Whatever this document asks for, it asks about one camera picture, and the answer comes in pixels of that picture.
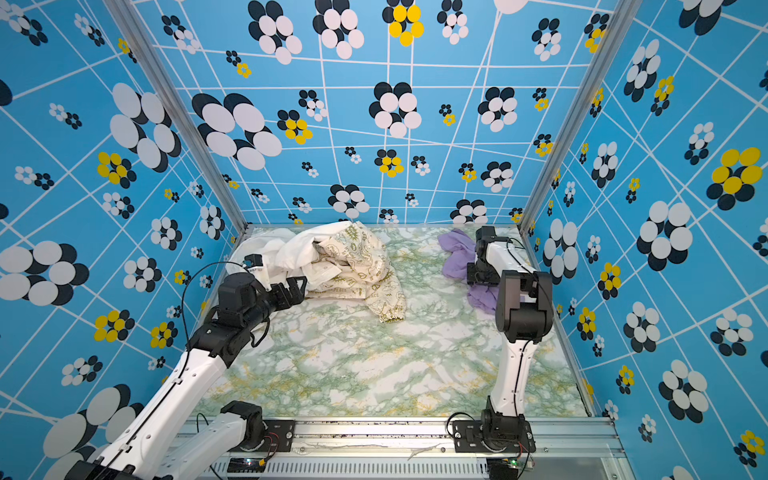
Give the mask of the purple cloth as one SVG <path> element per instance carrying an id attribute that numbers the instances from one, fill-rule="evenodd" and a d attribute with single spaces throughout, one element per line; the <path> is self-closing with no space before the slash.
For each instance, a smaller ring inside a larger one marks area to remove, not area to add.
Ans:
<path id="1" fill-rule="evenodd" d="M 442 267 L 445 277 L 463 281 L 468 287 L 469 304 L 488 314 L 494 314 L 497 306 L 498 287 L 468 283 L 467 266 L 475 261 L 475 241 L 464 231 L 454 229 L 438 236 L 438 243 L 449 254 Z"/>

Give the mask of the white cloth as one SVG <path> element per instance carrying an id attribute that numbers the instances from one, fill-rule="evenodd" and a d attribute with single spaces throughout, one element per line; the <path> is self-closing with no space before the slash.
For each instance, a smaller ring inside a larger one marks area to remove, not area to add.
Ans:
<path id="1" fill-rule="evenodd" d="M 285 282 L 288 277 L 305 276 L 308 289 L 316 290 L 342 272 L 330 260 L 321 243 L 352 225 L 350 221 L 343 221 L 316 226 L 299 233 L 278 228 L 253 234 L 234 250 L 230 261 L 243 265 L 248 255 L 260 255 L 262 266 L 257 268 L 255 276 L 260 281 L 266 280 L 266 286 Z"/>

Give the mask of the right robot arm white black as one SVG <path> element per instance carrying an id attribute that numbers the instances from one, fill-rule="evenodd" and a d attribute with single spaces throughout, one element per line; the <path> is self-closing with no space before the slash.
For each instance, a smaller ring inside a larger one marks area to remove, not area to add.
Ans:
<path id="1" fill-rule="evenodd" d="M 476 231 L 475 260 L 467 264 L 467 281 L 498 289 L 494 315 L 504 346 L 481 415 L 481 442 L 494 453 L 510 447 L 532 452 L 525 392 L 534 354 L 553 325 L 552 277 L 526 264 L 512 238 L 483 226 Z"/>

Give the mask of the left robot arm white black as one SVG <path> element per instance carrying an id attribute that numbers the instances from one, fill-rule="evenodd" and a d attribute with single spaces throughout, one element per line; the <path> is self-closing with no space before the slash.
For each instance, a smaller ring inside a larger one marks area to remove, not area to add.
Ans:
<path id="1" fill-rule="evenodd" d="M 218 303 L 188 340 L 169 380 L 147 407 L 94 460 L 69 467 L 68 479 L 196 479 L 225 453 L 265 449 L 272 457 L 279 438 L 268 431 L 261 407 L 231 401 L 210 424 L 179 447 L 172 443 L 209 388 L 247 346 L 261 339 L 273 313 L 301 304 L 308 280 L 289 277 L 264 287 L 249 272 L 228 275 Z"/>

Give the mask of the cream green printed cloth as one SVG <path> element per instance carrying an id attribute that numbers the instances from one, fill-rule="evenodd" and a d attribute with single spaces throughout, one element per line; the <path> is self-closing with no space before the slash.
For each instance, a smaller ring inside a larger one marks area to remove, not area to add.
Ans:
<path id="1" fill-rule="evenodd" d="M 383 322 L 405 319 L 404 290 L 386 246 L 357 222 L 312 241 L 313 259 L 300 268 L 313 298 L 358 300 Z"/>

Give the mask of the left controller board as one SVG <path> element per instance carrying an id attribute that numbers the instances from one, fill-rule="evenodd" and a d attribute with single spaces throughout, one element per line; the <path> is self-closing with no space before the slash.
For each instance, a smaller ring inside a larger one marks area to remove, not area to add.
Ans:
<path id="1" fill-rule="evenodd" d="M 232 475 L 260 475 L 266 471 L 265 458 L 231 457 L 226 472 Z"/>

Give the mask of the controller board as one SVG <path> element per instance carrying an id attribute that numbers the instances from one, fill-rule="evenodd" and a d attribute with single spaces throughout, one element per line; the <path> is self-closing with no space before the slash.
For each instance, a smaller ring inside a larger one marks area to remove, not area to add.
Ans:
<path id="1" fill-rule="evenodd" d="M 260 475 L 266 471 L 265 458 L 231 457 L 226 472 L 232 475 Z"/>
<path id="2" fill-rule="evenodd" d="M 522 465 L 517 460 L 488 458 L 486 468 L 489 480 L 518 480 Z"/>

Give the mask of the right controller board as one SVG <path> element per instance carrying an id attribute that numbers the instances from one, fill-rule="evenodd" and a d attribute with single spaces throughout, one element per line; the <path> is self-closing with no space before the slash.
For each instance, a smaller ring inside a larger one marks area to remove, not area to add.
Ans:
<path id="1" fill-rule="evenodd" d="M 488 458 L 486 468 L 489 480 L 518 480 L 522 465 L 517 460 Z"/>

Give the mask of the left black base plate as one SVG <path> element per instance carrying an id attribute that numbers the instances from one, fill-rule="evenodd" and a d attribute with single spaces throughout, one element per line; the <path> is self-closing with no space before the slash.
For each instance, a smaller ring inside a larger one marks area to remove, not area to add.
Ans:
<path id="1" fill-rule="evenodd" d="M 249 422 L 244 439 L 233 448 L 237 452 L 289 452 L 295 437 L 296 421 L 292 419 L 267 419 L 260 426 Z"/>

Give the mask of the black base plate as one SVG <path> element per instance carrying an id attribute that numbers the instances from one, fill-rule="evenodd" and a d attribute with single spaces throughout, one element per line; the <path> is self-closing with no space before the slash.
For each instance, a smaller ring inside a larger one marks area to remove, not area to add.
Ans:
<path id="1" fill-rule="evenodd" d="M 517 456 L 537 450 L 530 424 L 520 418 L 503 417 L 488 425 L 480 420 L 452 420 L 448 434 L 457 453 Z"/>
<path id="2" fill-rule="evenodd" d="M 267 419 L 260 426 L 249 422 L 244 439 L 233 448 L 237 452 L 289 452 L 295 437 L 296 421 L 292 419 Z"/>

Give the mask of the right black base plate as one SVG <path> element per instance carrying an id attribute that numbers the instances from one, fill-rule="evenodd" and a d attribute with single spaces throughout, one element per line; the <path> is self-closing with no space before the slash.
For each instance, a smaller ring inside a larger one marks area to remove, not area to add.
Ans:
<path id="1" fill-rule="evenodd" d="M 488 425 L 480 420 L 452 420 L 448 434 L 457 453 L 517 456 L 537 450 L 530 424 L 520 418 L 503 417 Z"/>

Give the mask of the aluminium front rail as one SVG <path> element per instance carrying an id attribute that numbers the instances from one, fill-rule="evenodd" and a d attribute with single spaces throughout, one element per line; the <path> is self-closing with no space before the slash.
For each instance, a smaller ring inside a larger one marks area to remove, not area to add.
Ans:
<path id="1" fill-rule="evenodd" d="M 464 413 L 447 418 L 303 418 L 296 421 L 289 452 L 295 454 L 394 456 L 410 452 L 502 455 L 522 457 L 525 464 L 546 454 L 574 457 L 623 458 L 626 453 L 607 418 L 535 419 L 528 421 L 537 446 L 525 455 L 457 453 L 448 434 L 452 420 L 473 420 Z"/>

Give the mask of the right aluminium corner post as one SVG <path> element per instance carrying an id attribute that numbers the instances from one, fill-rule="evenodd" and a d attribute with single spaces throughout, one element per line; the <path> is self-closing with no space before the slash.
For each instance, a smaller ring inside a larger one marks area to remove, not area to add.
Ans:
<path id="1" fill-rule="evenodd" d="M 550 182 L 565 160 L 568 148 L 572 145 L 576 134 L 584 122 L 588 105 L 602 85 L 602 81 L 613 64 L 641 5 L 641 0 L 622 0 L 617 3 L 616 9 L 611 14 L 606 37 L 602 40 L 601 46 L 593 56 L 584 79 L 555 138 L 553 151 L 544 163 L 544 167 L 525 206 L 523 220 L 519 225 L 519 229 L 523 233 L 536 220 L 536 216 L 550 189 Z"/>

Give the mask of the aluminium corner post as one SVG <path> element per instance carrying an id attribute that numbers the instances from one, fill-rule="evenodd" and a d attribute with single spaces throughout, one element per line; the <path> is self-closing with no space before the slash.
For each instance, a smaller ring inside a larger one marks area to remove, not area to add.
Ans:
<path id="1" fill-rule="evenodd" d="M 107 10 L 123 33 L 130 47 L 135 51 L 139 64 L 159 96 L 174 124 L 178 127 L 180 137 L 189 148 L 191 157 L 195 160 L 200 172 L 205 177 L 212 191 L 216 194 L 223 210 L 232 221 L 239 235 L 247 232 L 247 221 L 235 202 L 233 195 L 224 186 L 221 172 L 208 151 L 194 122 L 186 111 L 185 104 L 174 88 L 168 74 L 168 68 L 161 61 L 155 48 L 151 45 L 148 34 L 140 25 L 140 17 L 129 1 L 105 1 Z"/>
<path id="2" fill-rule="evenodd" d="M 602 81 L 613 64 L 641 5 L 641 0 L 622 0 L 617 3 L 616 9 L 611 14 L 606 37 L 602 40 L 601 46 L 593 56 L 584 79 L 555 138 L 553 151 L 544 163 L 544 167 L 525 206 L 523 220 L 519 225 L 519 229 L 523 233 L 536 220 L 536 216 L 550 189 L 550 182 L 565 160 L 568 148 L 572 145 L 576 134 L 584 122 L 588 105 L 602 85 Z"/>

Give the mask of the left aluminium corner post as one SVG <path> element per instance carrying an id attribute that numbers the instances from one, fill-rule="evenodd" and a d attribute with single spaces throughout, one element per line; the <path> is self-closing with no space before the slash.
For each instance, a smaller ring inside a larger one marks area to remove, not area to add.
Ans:
<path id="1" fill-rule="evenodd" d="M 161 61 L 155 48 L 151 45 L 148 34 L 140 25 L 140 17 L 129 1 L 105 1 L 107 10 L 123 33 L 130 47 L 135 51 L 139 64 L 159 96 L 174 124 L 178 127 L 180 137 L 189 148 L 191 157 L 195 160 L 200 172 L 205 177 L 212 191 L 216 194 L 223 210 L 232 221 L 239 235 L 247 232 L 247 221 L 235 202 L 233 195 L 224 186 L 221 172 L 208 151 L 194 122 L 186 111 L 185 104 L 174 88 L 168 74 L 168 68 Z"/>

